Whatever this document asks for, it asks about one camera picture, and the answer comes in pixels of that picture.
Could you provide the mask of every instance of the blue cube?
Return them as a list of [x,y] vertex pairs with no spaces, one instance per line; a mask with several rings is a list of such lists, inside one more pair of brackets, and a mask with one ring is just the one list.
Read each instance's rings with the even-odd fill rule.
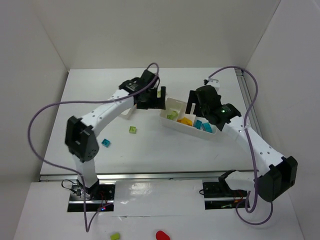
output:
[[194,126],[196,129],[200,129],[200,128],[201,128],[201,124],[202,124],[202,121],[197,120],[197,121],[195,121],[195,123],[194,123],[193,126]]
[[105,146],[105,147],[107,148],[107,147],[109,147],[109,145],[110,145],[110,141],[109,141],[109,140],[107,140],[107,139],[103,139],[103,141],[102,141],[102,145],[103,145],[103,146]]
[[202,124],[202,129],[208,133],[213,133],[210,123],[208,122]]

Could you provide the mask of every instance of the red object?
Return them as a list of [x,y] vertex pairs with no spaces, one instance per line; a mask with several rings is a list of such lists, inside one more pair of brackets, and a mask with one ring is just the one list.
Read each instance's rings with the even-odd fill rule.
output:
[[170,240],[170,237],[167,234],[165,234],[163,231],[158,231],[155,234],[155,238],[156,240]]

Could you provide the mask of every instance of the white table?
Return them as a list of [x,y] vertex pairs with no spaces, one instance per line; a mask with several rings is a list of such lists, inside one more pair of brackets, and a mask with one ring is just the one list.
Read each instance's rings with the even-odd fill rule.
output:
[[[102,212],[93,220],[86,233],[82,212],[67,212],[70,192],[60,182],[32,183],[25,200],[14,240],[107,240],[119,232],[121,240],[155,240],[163,230],[172,240],[303,240],[299,223],[288,193],[274,201],[274,213],[262,226],[250,226],[236,216],[234,209],[185,211],[170,216],[117,216]],[[158,201],[168,202],[160,194]],[[270,204],[258,201],[254,214],[242,216],[252,222],[262,221],[270,212]]]
[[[189,91],[203,85],[203,79],[218,68],[161,68],[161,86],[168,97],[188,101]],[[139,77],[143,68],[72,69],[62,95],[68,100],[108,99],[125,80]],[[231,103],[244,115],[246,106],[234,69],[215,76],[220,81],[222,103]],[[75,164],[65,145],[69,117],[81,117],[97,107],[96,104],[68,104],[59,107],[45,158],[55,164],[74,168]],[[252,170],[251,157],[227,135],[218,132],[212,141],[163,127],[159,110],[136,110],[129,120],[117,117],[98,136],[111,141],[100,146],[95,158],[98,174],[167,173]],[[130,134],[129,127],[137,133]],[[43,164],[41,175],[69,174],[68,171]]]

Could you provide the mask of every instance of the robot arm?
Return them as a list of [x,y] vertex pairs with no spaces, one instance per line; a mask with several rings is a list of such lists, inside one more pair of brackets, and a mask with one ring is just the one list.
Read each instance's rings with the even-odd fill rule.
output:
[[[97,137],[100,132],[123,111],[134,105],[137,109],[165,109],[166,87],[164,86],[161,87],[160,97],[157,97],[158,86],[155,87],[155,84],[139,94],[132,95],[145,88],[155,77],[153,73],[145,70],[141,77],[123,82],[108,99],[109,103],[98,106],[80,118],[72,116],[68,119],[65,144],[75,161],[76,170],[82,173],[87,194],[94,195],[99,186],[94,157],[99,151]],[[78,184],[83,185],[80,176]]]
[[267,144],[250,126],[244,126],[240,112],[230,103],[221,104],[221,96],[216,89],[205,85],[190,91],[186,114],[195,104],[194,114],[206,118],[220,131],[236,141],[247,153],[251,153],[245,129],[248,131],[253,152],[256,158],[259,177],[254,182],[253,173],[231,170],[223,174],[219,181],[226,189],[254,190],[258,186],[258,194],[267,202],[272,202],[295,184],[297,161],[292,157],[285,158],[281,153]]

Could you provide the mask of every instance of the white wall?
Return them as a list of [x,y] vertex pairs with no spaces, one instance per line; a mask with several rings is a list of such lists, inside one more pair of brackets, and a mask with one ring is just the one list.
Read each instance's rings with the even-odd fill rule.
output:
[[33,0],[67,68],[245,66],[280,0]]
[[298,161],[290,196],[306,240],[320,234],[318,4],[282,0],[247,66],[259,83],[255,110],[264,138]]
[[[28,1],[1,1],[0,32],[0,236],[10,240],[41,167],[27,144],[29,121],[41,106],[60,99],[67,71]],[[32,131],[42,154],[55,114],[48,110]]]

